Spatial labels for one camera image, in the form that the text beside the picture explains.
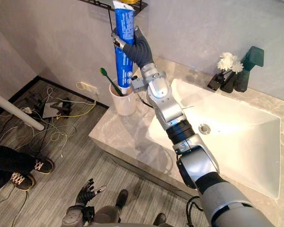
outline toothpaste tube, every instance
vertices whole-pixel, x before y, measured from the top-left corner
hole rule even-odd
[[[113,1],[115,7],[115,21],[118,36],[125,42],[133,44],[133,18],[134,9],[121,3]],[[115,47],[115,63],[117,68],[118,86],[122,94],[126,94],[133,75],[133,62],[129,60],[123,51]]]

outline marble countertop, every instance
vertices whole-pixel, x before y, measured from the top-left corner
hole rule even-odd
[[[170,83],[177,78],[206,88],[212,78],[212,75],[160,57],[154,56],[154,60],[159,69],[165,70],[167,80]],[[138,70],[135,75],[141,76],[140,71]],[[221,90],[216,93],[245,102],[281,118],[281,185],[279,199],[269,198],[234,180],[224,178],[237,186],[275,226],[284,227],[284,101],[253,89],[248,89],[245,93],[234,91],[228,94]],[[194,190],[184,185],[177,169],[175,153],[145,138],[153,117],[154,110],[143,105],[138,99],[135,113],[127,117],[118,115],[112,106],[100,119],[89,136],[111,155],[147,171],[184,192],[196,194]]]

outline white pipe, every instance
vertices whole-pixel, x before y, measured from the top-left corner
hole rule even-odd
[[[23,120],[26,124],[31,125],[35,129],[42,131],[44,129],[44,126],[28,116],[26,113],[21,111],[19,108],[14,106],[12,103],[10,103],[8,100],[4,99],[0,96],[0,107],[5,109],[7,112],[15,115],[16,117]]]

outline sink drain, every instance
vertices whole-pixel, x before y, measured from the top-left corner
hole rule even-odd
[[[207,124],[200,124],[199,132],[203,135],[208,135],[210,133],[210,127]]]

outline floor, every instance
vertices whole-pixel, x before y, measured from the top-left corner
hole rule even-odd
[[[41,95],[46,100],[46,89],[48,87],[53,88],[51,94],[53,97],[62,99],[68,97],[72,101],[88,102],[43,81],[37,82],[30,88],[29,92]],[[14,104],[19,108],[25,107],[27,104],[23,101],[23,98],[29,96],[29,92],[26,92]],[[71,115],[85,113],[90,108],[85,104],[73,104],[72,107]],[[27,201],[14,226],[60,226],[61,219],[67,208],[74,205],[78,191],[90,178],[94,178],[96,188],[102,185],[107,186],[103,193],[97,195],[89,203],[89,205],[95,206],[96,211],[105,205],[114,205],[120,190],[126,188],[129,192],[129,198],[121,213],[122,222],[151,224],[156,215],[163,212],[167,216],[167,223],[176,227],[187,226],[186,200],[120,167],[107,157],[105,152],[88,137],[88,133],[97,124],[105,111],[105,108],[97,105],[89,114],[82,117],[54,119],[56,126],[73,125],[76,127],[77,132],[68,137],[62,151],[63,157],[61,157],[61,147],[64,144],[65,137],[61,136],[57,141],[50,141],[52,132],[48,131],[43,142],[43,150],[38,157],[49,157],[53,160],[55,170],[49,175],[32,171],[37,184],[28,192]],[[0,130],[9,118],[0,116]],[[31,140],[33,131],[30,127],[24,125],[20,119],[13,117],[3,132],[14,126],[17,126],[17,128],[6,133],[1,140],[1,144],[16,149]],[[67,134],[73,133],[73,128],[70,126],[59,129]],[[31,155],[36,154],[40,149],[43,133],[36,135],[32,140],[31,147],[25,145],[18,151]],[[4,186],[0,191],[0,201],[8,196],[12,188],[12,183],[7,183]],[[13,219],[20,210],[25,197],[25,192],[14,189],[10,197],[0,203],[0,227],[12,226]],[[195,227],[208,226],[204,214],[195,208],[192,211],[192,222]]]

